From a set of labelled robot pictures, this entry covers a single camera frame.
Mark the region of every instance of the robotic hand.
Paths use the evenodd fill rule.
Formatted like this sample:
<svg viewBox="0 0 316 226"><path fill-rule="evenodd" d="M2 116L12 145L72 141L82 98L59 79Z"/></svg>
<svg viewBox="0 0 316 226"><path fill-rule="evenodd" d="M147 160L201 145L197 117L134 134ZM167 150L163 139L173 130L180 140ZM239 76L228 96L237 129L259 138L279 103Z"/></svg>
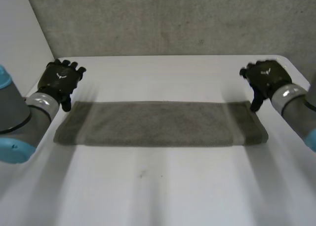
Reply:
<svg viewBox="0 0 316 226"><path fill-rule="evenodd" d="M239 74L248 80L254 91L250 110L258 111L269 98L283 119L316 152L316 79L307 93L292 83L289 74L275 60L249 63Z"/></svg>
<svg viewBox="0 0 316 226"><path fill-rule="evenodd" d="M76 71L78 63L64 60L60 62L56 59L46 66L44 74L38 83L38 92L46 93L52 96L65 112L71 110L70 95L77 88L77 83L82 79L83 73L86 71L84 67L80 67Z"/></svg>
<svg viewBox="0 0 316 226"><path fill-rule="evenodd" d="M11 76L0 66L0 160L26 162L35 152L55 118L59 105L71 109L70 95L82 79L85 68L77 62L58 59L47 64L38 91L24 101Z"/></svg>

